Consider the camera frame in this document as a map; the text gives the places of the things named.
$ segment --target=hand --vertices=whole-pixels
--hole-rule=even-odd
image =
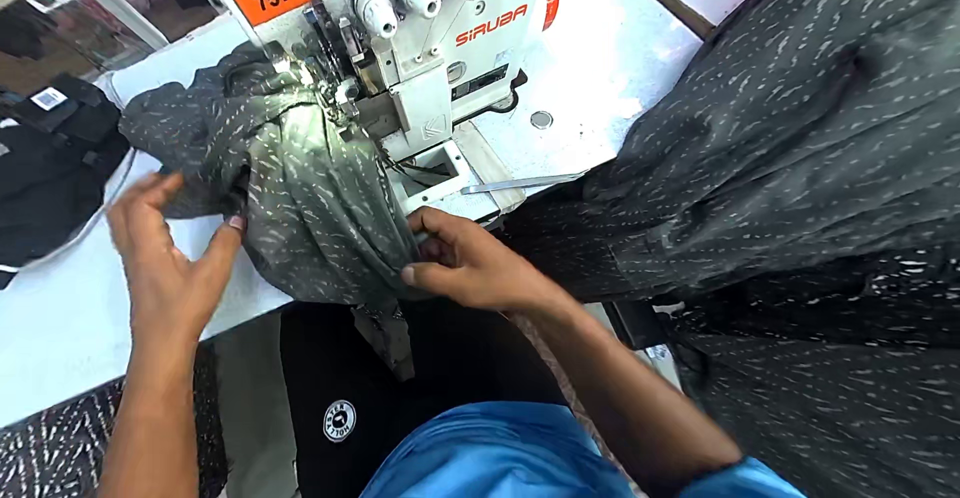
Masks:
[[[161,209],[182,185],[180,173],[150,174],[124,192],[107,214],[126,273],[134,348],[194,349],[240,248],[245,220],[239,216],[220,226],[197,261],[174,246]]]
[[[479,224],[439,209],[422,207],[407,218],[410,229],[430,238],[400,277],[427,292],[466,307],[536,310],[566,293],[526,259]]]

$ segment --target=siruba logo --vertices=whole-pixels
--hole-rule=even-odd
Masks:
[[[477,37],[481,35],[486,35],[487,33],[490,33],[491,31],[496,30],[498,27],[507,26],[508,24],[516,20],[517,17],[526,16],[526,14],[527,14],[527,6],[520,5],[519,7],[516,7],[515,11],[507,11],[505,13],[500,14],[496,19],[489,20],[486,23],[481,23],[480,25],[477,25],[473,29],[468,29],[466,31],[463,31],[460,35],[457,35],[457,46],[462,47],[463,45],[465,45],[466,43],[469,43],[470,41],[476,39]]]

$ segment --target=blue shirt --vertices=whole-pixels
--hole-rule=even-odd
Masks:
[[[566,406],[485,402],[420,425],[366,485],[375,496],[633,497]],[[690,484],[681,498],[803,498],[755,458]]]

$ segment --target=black pants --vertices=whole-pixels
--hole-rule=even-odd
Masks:
[[[357,496],[407,435],[451,408],[567,404],[537,350],[503,316],[444,298],[401,305],[415,373],[403,382],[356,330],[349,307],[294,303],[283,310],[280,357],[304,498]],[[335,442],[324,419],[340,400],[354,407],[355,420]],[[337,428],[343,417],[336,414]]]

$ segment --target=overlock sewing machine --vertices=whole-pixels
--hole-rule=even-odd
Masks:
[[[347,138],[377,142],[406,210],[462,187],[471,168],[454,125],[516,105],[523,47],[557,10],[547,0],[219,1],[278,70],[316,84]]]

